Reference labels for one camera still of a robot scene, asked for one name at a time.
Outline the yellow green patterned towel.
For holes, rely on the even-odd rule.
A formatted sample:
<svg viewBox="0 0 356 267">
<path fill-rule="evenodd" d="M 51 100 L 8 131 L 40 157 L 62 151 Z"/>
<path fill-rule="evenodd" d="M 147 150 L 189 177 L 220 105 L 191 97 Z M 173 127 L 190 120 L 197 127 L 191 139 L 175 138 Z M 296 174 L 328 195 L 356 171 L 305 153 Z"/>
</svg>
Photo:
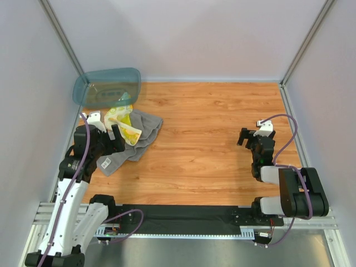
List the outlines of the yellow green patterned towel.
<svg viewBox="0 0 356 267">
<path fill-rule="evenodd" d="M 141 137 L 142 131 L 132 126 L 130 119 L 132 111 L 132 105 L 112 107 L 104 115 L 104 124 L 107 130 L 112 130 L 112 125 L 118 125 L 125 142 L 130 146 L 135 146 Z"/>
</svg>

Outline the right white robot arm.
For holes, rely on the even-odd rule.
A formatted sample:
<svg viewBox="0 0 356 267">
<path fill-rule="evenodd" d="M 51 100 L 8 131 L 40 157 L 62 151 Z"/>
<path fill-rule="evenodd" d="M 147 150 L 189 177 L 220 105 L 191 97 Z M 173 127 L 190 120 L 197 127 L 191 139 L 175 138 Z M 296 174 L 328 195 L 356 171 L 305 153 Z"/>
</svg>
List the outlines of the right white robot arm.
<svg viewBox="0 0 356 267">
<path fill-rule="evenodd" d="M 280 195 L 257 197 L 253 207 L 263 215 L 277 215 L 307 219 L 325 217 L 329 213 L 329 203 L 320 182 L 318 172 L 313 167 L 301 169 L 273 164 L 275 131 L 266 136 L 256 131 L 242 128 L 237 145 L 246 141 L 245 147 L 251 151 L 251 174 L 259 182 L 278 185 Z"/>
</svg>

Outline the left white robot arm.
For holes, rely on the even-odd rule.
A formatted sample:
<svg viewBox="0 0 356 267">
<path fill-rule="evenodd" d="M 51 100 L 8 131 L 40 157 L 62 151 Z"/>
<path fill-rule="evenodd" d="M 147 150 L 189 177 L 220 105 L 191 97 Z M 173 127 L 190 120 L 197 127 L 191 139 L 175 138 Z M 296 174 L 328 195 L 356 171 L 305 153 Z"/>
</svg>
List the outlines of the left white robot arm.
<svg viewBox="0 0 356 267">
<path fill-rule="evenodd" d="M 74 144 L 59 166 L 57 199 L 47 231 L 37 252 L 26 255 L 25 266 L 83 266 L 85 252 L 94 233 L 114 216 L 115 199 L 110 195 L 94 195 L 81 220 L 77 219 L 82 199 L 97 168 L 97 160 L 115 152 L 123 152 L 125 141 L 118 126 L 112 133 L 94 125 L 76 128 Z"/>
</svg>

